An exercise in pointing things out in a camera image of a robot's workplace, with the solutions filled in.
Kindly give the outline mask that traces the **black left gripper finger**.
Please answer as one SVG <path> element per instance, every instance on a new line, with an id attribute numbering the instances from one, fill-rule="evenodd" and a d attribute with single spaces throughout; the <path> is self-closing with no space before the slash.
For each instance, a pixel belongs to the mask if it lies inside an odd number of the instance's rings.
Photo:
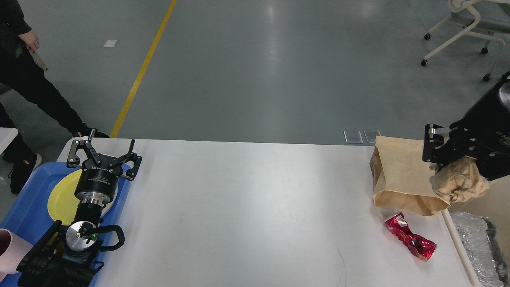
<path id="1" fill-rule="evenodd" d="M 95 134 L 98 133 L 97 129 L 91 129 L 88 136 L 84 136 L 79 140 L 72 140 L 71 148 L 69 151 L 68 158 L 66 160 L 66 167 L 81 167 L 81 169 L 96 169 L 102 167 L 102 159 L 92 146 L 92 140 Z M 78 156 L 77 152 L 83 150 L 87 156 L 86 160 L 83 160 Z"/>
<path id="2" fill-rule="evenodd" d="M 129 144 L 129 150 L 126 154 L 120 157 L 109 158 L 107 162 L 107 170 L 117 177 L 123 177 L 127 181 L 134 181 L 142 162 L 142 157 L 134 151 L 134 145 L 135 139 L 132 139 Z M 131 162 L 133 167 L 127 170 L 122 169 L 123 165 L 126 165 L 128 162 Z"/>

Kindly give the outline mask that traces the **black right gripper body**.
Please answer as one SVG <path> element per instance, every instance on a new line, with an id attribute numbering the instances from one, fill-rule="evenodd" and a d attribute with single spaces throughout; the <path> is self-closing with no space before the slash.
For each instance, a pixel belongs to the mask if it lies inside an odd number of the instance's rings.
<path id="1" fill-rule="evenodd" d="M 509 79 L 504 79 L 450 125 L 448 159 L 509 159 L 509 126 Z"/>

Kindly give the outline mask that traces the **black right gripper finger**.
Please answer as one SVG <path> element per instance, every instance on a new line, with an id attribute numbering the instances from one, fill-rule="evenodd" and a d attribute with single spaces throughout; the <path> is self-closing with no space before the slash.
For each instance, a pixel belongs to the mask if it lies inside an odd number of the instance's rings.
<path id="1" fill-rule="evenodd" d="M 490 154 L 475 160 L 481 176 L 493 181 L 510 174 L 510 157 Z"/>
<path id="2" fill-rule="evenodd" d="M 443 167 L 463 158 L 465 155 L 457 142 L 464 136 L 464 127 L 465 124 L 452 124 L 449 135 L 453 139 L 445 140 L 444 136 L 437 133 L 443 126 L 427 124 L 424 128 L 422 161 L 435 164 L 435 172 L 438 173 Z"/>

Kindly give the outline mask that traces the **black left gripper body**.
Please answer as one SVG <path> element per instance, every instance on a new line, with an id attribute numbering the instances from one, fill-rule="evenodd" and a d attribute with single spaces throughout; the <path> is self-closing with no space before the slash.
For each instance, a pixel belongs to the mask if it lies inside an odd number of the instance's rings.
<path id="1" fill-rule="evenodd" d="M 122 175 L 123 169 L 120 166 L 112 169 L 84 166 L 75 189 L 75 197 L 80 200 L 80 203 L 93 203 L 100 206 L 113 203 Z"/>

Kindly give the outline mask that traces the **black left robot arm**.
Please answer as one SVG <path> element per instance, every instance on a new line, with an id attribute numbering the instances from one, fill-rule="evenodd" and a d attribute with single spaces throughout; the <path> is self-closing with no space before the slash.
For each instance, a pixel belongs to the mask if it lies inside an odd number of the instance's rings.
<path id="1" fill-rule="evenodd" d="M 103 210 L 113 205 L 120 178 L 133 181 L 142 157 L 131 140 L 126 154 L 100 154 L 92 146 L 96 129 L 71 144 L 66 167 L 81 170 L 74 191 L 78 199 L 70 224 L 55 220 L 18 265 L 19 287 L 87 287 L 104 266 L 101 252 L 119 249 L 124 231 L 116 224 L 104 225 Z"/>

